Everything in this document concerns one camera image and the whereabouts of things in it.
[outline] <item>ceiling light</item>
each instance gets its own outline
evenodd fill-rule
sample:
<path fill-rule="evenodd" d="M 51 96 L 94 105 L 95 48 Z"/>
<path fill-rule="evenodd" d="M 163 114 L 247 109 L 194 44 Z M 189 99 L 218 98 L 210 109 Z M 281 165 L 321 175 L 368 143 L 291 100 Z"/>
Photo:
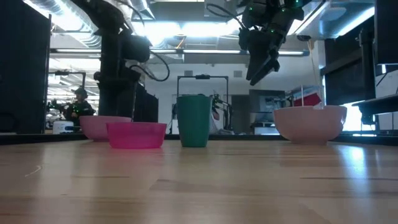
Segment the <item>ceiling light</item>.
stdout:
<path fill-rule="evenodd" d="M 55 49 L 56 53 L 98 54 L 101 49 Z"/>
<path fill-rule="evenodd" d="M 303 51 L 280 50 L 279 55 L 301 56 L 301 55 L 304 55 L 304 52 Z"/>
<path fill-rule="evenodd" d="M 60 83 L 63 83 L 63 84 L 65 84 L 65 85 L 72 85 L 72 83 L 66 82 L 66 81 L 63 81 L 63 80 L 60 80 Z"/>
<path fill-rule="evenodd" d="M 185 54 L 247 54 L 242 50 L 184 50 Z"/>
<path fill-rule="evenodd" d="M 152 52 L 158 54 L 176 54 L 177 50 L 175 49 L 151 49 Z"/>
<path fill-rule="evenodd" d="M 305 28 L 307 28 L 307 26 L 309 26 L 311 24 L 311 22 L 316 19 L 322 12 L 323 10 L 325 10 L 327 7 L 329 6 L 329 2 L 324 2 L 319 8 L 318 10 L 316 10 L 315 12 L 313 12 L 313 14 L 311 14 L 310 17 L 308 17 L 307 20 L 304 20 L 304 23 L 294 32 L 294 34 L 299 34 L 301 32 L 303 32 L 303 30 Z"/>
<path fill-rule="evenodd" d="M 218 37 L 231 34 L 225 22 L 188 22 L 181 31 L 189 37 Z"/>
<path fill-rule="evenodd" d="M 180 24 L 177 22 L 132 22 L 137 35 L 146 36 L 153 46 L 160 45 L 165 38 L 181 34 Z"/>
<path fill-rule="evenodd" d="M 342 28 L 339 33 L 337 33 L 337 36 L 342 36 L 354 29 L 355 27 L 359 26 L 361 23 L 369 19 L 374 15 L 374 7 L 371 7 L 370 9 L 365 10 L 362 12 L 361 15 L 359 15 L 357 18 L 355 18 L 353 21 L 351 21 L 347 26 Z"/>
<path fill-rule="evenodd" d="M 242 15 L 238 16 L 237 19 L 239 19 L 239 21 L 242 21 Z M 236 19 L 230 19 L 226 23 L 226 25 L 229 30 L 229 34 L 231 34 L 233 31 L 239 30 L 239 28 L 241 28 L 241 25 L 236 21 Z"/>
<path fill-rule="evenodd" d="M 41 8 L 31 0 L 24 0 L 24 2 L 41 13 L 45 17 L 52 15 L 52 22 L 61 27 L 63 30 L 88 30 L 88 25 L 85 24 L 62 0 L 53 0 L 60 11 L 60 14 L 54 14 L 50 11 Z"/>

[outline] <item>wire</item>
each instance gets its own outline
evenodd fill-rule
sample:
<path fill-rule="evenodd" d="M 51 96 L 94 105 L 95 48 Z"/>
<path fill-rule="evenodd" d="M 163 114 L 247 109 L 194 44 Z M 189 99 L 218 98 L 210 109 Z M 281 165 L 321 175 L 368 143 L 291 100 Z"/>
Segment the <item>wire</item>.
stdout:
<path fill-rule="evenodd" d="M 166 81 L 166 80 L 168 80 L 169 79 L 169 76 L 170 76 L 170 68 L 169 68 L 169 65 L 167 65 L 167 63 L 166 63 L 166 61 L 164 60 L 164 59 L 162 59 L 158 54 L 156 54 L 156 53 L 154 53 L 154 52 L 152 52 L 151 51 L 151 53 L 152 54 L 154 54 L 156 57 L 158 57 L 163 63 L 164 63 L 164 65 L 166 66 L 166 69 L 167 69 L 167 76 L 164 78 L 164 79 L 158 79 L 158 78 L 156 78 L 155 76 L 153 76 L 152 74 L 150 74 L 147 70 L 145 70 L 144 68 L 142 68 L 141 66 L 139 66 L 139 65 L 131 65 L 129 68 L 130 69 L 132 69 L 132 68 L 139 68 L 142 72 L 144 72 L 149 78 L 151 78 L 151 79 L 153 79 L 153 80 L 155 80 L 155 81 L 158 81 L 158 82 L 164 82 L 164 81 Z"/>
<path fill-rule="evenodd" d="M 124 2 L 122 0 L 115 0 L 115 1 L 132 9 L 138 15 L 139 20 L 142 22 L 142 25 L 145 27 L 144 19 L 142 18 L 141 13 L 137 9 L 135 9 L 134 7 L 130 6 L 127 2 Z"/>
<path fill-rule="evenodd" d="M 187 38 L 187 36 L 183 37 L 183 39 L 181 40 L 181 42 L 179 43 L 179 45 L 177 46 L 177 49 L 179 49 L 182 45 L 182 43 L 184 43 L 184 40 Z"/>
<path fill-rule="evenodd" d="M 209 8 L 210 6 L 211 6 L 211 7 L 215 7 L 216 9 L 219 9 L 219 10 L 221 10 L 221 11 L 227 13 L 227 15 L 222 15 L 222 14 L 219 14 L 219 13 L 217 13 L 217 12 L 211 10 L 211 9 Z M 242 29 L 246 29 L 246 27 L 245 27 L 245 26 L 243 25 L 243 23 L 238 19 L 237 16 L 235 16 L 232 12 L 229 12 L 228 10 L 226 10 L 225 8 L 223 8 L 223 7 L 221 7 L 221 6 L 218 6 L 218 5 L 212 4 L 212 3 L 208 3 L 208 4 L 206 4 L 206 9 L 209 10 L 209 12 L 211 12 L 212 14 L 214 14 L 214 15 L 216 15 L 216 16 L 219 16 L 219 17 L 222 17 L 222 18 L 230 18 L 230 17 L 232 17 L 234 20 L 236 20 L 236 21 L 239 23 L 239 25 L 242 27 Z"/>
<path fill-rule="evenodd" d="M 384 76 L 380 79 L 380 81 L 376 84 L 376 87 L 379 86 L 380 82 L 387 76 L 388 72 L 384 74 Z"/>

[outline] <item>desk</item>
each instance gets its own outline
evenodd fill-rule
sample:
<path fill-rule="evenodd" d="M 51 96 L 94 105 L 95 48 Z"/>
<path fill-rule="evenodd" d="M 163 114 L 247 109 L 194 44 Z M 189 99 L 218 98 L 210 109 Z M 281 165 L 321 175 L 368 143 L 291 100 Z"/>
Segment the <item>desk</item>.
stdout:
<path fill-rule="evenodd" d="M 0 223 L 397 223 L 398 148 L 0 146 Z"/>

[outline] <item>person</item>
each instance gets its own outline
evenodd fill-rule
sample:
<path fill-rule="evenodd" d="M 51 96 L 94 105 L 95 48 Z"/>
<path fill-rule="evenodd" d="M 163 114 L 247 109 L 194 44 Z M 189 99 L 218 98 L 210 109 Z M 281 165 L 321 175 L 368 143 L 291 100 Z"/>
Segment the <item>person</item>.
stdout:
<path fill-rule="evenodd" d="M 87 91 L 83 88 L 78 88 L 75 90 L 76 101 L 72 103 L 68 109 L 65 118 L 69 121 L 73 121 L 75 126 L 80 126 L 79 117 L 80 116 L 92 116 L 95 110 L 86 101 L 88 98 Z"/>

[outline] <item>pink bowl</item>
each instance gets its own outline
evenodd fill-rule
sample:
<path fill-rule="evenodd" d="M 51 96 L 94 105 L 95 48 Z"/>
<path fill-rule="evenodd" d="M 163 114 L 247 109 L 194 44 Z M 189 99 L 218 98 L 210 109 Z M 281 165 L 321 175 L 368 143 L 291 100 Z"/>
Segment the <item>pink bowl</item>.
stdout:
<path fill-rule="evenodd" d="M 279 133 L 299 144 L 326 144 L 343 130 L 347 108 L 312 106 L 282 108 L 274 111 L 275 126 Z"/>
<path fill-rule="evenodd" d="M 166 124 L 107 123 L 109 143 L 116 149 L 157 149 L 162 146 Z"/>
<path fill-rule="evenodd" d="M 83 134 L 94 141 L 107 141 L 106 123 L 130 122 L 131 118 L 119 116 L 81 116 L 80 126 Z"/>

